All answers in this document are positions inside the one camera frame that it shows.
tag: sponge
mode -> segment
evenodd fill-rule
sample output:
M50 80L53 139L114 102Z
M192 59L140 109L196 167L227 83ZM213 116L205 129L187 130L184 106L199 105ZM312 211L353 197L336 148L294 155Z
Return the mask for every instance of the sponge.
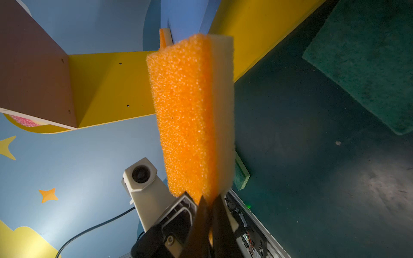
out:
M197 34L147 64L169 190L211 205L234 178L233 38Z

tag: cable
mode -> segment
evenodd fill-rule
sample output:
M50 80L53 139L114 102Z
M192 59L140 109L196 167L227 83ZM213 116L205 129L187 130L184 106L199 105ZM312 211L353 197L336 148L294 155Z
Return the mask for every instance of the cable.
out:
M143 233L145 233L145 231L142 231L139 236L138 236L138 240L140 239L140 237L143 235Z
M87 232L92 231L92 230L94 230L94 229L96 229L96 228L98 228L98 227L101 227L101 226L103 226L103 225L106 225L106 224L109 223L109 222L112 222L112 221L114 221L114 220L117 220L118 218L122 217L123 215L125 215L125 214L127 214L127 213L129 213L129 212L131 212L131 211L133 211L134 209L135 209L135 207L130 208L129 210L127 210L127 211L125 211L124 213L122 213L121 215L118 215L118 216L116 216L116 217L114 217L114 218L112 218L112 219L110 219L110 220L107 220L107 221L105 221L105 222L103 222L103 223L100 223L99 225L96 225L96 226L94 226L94 227L91 227L91 228L89 228L89 229L86 229L85 231L81 232L80 234L77 234L76 236L72 237L69 241L67 241L67 242L60 248L60 250L57 252L57 255L55 256L55 258L58 258L59 255L60 255L60 253L63 251L63 248L65 248L70 242L72 242L72 241L75 240L76 238L78 238L78 237L80 237L81 235L86 234Z

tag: star decoration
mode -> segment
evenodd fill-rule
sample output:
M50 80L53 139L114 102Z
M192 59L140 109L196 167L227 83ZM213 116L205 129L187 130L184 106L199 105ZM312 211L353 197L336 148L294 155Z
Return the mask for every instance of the star decoration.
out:
M12 136L10 138L4 139L0 141L0 154L10 158L12 160L16 160L16 158L10 153L9 151L9 144L16 138L16 136Z
M53 200L53 201L59 200L55 195L55 190L56 188L53 188L49 191L39 190L39 192L43 195L42 203L50 201L50 200Z

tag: green sponge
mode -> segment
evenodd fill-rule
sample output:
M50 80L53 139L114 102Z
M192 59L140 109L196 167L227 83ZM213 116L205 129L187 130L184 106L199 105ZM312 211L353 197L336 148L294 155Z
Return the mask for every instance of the green sponge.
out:
M247 184L249 180L250 175L237 152L235 152L235 155L236 157L235 157L234 183L239 191L241 189L244 189L245 185Z
M413 130L413 2L341 0L303 58L396 134Z

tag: blue wall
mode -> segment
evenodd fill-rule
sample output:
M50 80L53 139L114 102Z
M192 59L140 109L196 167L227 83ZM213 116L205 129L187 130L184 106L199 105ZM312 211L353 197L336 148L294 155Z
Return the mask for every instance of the blue wall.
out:
M0 140L16 160L0 155L0 220L31 227L56 249L81 231L131 208L123 170L147 157L166 178L156 117L146 116L66 133L29 133L0 114ZM58 201L41 203L39 190ZM63 258L117 258L136 241L136 211L69 244Z
M193 34L207 34L221 0L161 0L161 27L170 28L177 43Z
M22 0L67 54L142 51L150 0Z

